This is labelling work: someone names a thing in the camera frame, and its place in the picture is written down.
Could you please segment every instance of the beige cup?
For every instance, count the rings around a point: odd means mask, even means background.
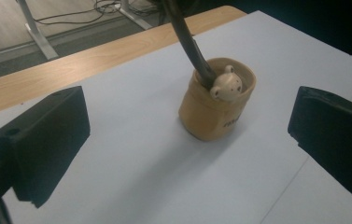
[[[233,129],[254,90],[256,78],[247,66],[232,59],[216,58],[207,62],[218,75],[223,73],[226,65],[232,65],[243,82],[242,93],[234,101],[215,100],[210,91],[199,83],[197,71],[193,71],[178,114],[191,134],[210,141],[219,139]]]

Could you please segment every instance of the black cable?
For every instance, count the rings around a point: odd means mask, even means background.
[[[120,0],[96,0],[96,2],[93,5],[93,9],[90,10],[85,10],[85,11],[79,11],[79,12],[72,12],[72,13],[66,13],[66,14],[60,14],[60,15],[55,15],[55,16],[49,16],[46,18],[41,18],[35,21],[44,25],[52,25],[52,24],[87,24],[91,23],[94,21],[100,20],[105,14],[110,14],[110,13],[115,13],[120,10]],[[65,16],[70,16],[70,15],[77,15],[77,14],[83,14],[83,13],[88,13],[92,11],[97,11],[100,13],[100,15],[91,20],[91,21],[55,21],[55,22],[43,22],[45,20],[53,19],[53,18],[59,18],[59,17],[65,17]]]

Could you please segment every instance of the white table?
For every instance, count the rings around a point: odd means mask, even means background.
[[[178,44],[80,81],[92,135],[20,223],[352,223],[352,195],[287,133],[300,86],[352,101],[352,56],[255,12],[195,36],[206,59],[247,64],[257,87],[221,140],[189,135],[177,110],[192,65]],[[0,111],[0,127],[44,96]]]

